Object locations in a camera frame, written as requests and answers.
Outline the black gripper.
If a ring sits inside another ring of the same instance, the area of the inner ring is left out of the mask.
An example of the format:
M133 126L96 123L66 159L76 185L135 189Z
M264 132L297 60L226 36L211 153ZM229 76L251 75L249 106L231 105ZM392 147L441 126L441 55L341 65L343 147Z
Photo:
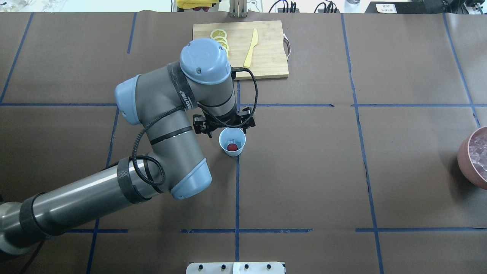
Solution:
M240 116L238 116L236 103L233 103L231 107L230 104L226 104L218 107L210 107L209 105L206 105L205 108L226 125L235 126L240 124ZM205 118L206 126L212 130L219 127L224 127L221 125L221 123L218 123L209 114L207 114L207 112L205 112Z

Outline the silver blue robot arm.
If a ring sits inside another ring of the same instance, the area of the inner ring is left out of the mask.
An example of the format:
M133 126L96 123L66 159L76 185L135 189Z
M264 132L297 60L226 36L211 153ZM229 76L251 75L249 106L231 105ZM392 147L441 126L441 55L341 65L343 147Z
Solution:
M192 197L212 182L196 135L240 126L226 49L210 38L189 42L178 61L115 88L122 116L143 129L115 166L22 203L1 204L1 260L125 207L170 193Z

